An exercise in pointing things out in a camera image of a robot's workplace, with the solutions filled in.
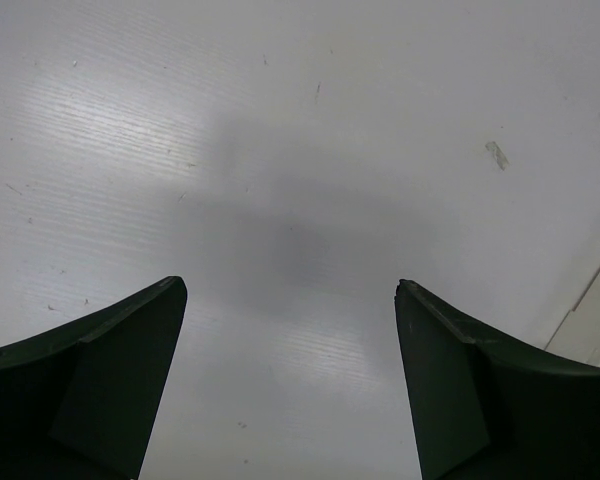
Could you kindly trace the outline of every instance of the black object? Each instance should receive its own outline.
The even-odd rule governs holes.
[[[138,478],[186,298],[169,277],[0,348],[0,480]]]
[[[600,479],[600,368],[402,280],[396,314],[424,480]]]

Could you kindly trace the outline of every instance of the beige plastic object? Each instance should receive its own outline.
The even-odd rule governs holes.
[[[567,314],[546,350],[600,367],[600,273],[575,310]]]

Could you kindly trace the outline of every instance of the scratch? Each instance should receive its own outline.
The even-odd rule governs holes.
[[[485,148],[489,153],[491,153],[491,156],[500,167],[500,170],[506,170],[506,168],[509,166],[509,160],[507,160],[507,157],[505,156],[504,152],[500,149],[498,144],[496,142],[489,142],[485,145]]]
[[[5,183],[5,185],[7,187],[9,187],[9,189],[13,190],[14,192],[16,192],[18,195],[22,195],[22,192],[19,192],[18,190],[16,190],[15,188],[13,188],[11,185],[9,185],[8,183]]]

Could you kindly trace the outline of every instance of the stain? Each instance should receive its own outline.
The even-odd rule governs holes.
[[[316,95],[313,97],[313,101],[315,102],[315,104],[318,104],[318,97],[320,96],[320,86],[322,85],[322,82],[318,82],[318,88],[316,88]]]
[[[506,170],[509,166],[509,160],[507,160],[507,157],[505,156],[504,152],[500,149],[498,144],[496,142],[489,142],[485,145],[485,148],[489,153],[491,153],[491,156],[500,167],[500,170]]]
[[[13,188],[11,185],[9,185],[8,183],[5,183],[5,185],[10,189],[13,190],[14,192],[16,192],[18,195],[22,195],[22,192],[19,192],[18,190],[16,190],[15,188]]]

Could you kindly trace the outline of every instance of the paint chip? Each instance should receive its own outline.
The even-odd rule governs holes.
[[[491,153],[491,156],[500,167],[500,170],[506,170],[509,166],[509,160],[507,160],[507,157],[502,152],[498,144],[496,142],[489,142],[485,145],[485,148],[489,153]]]

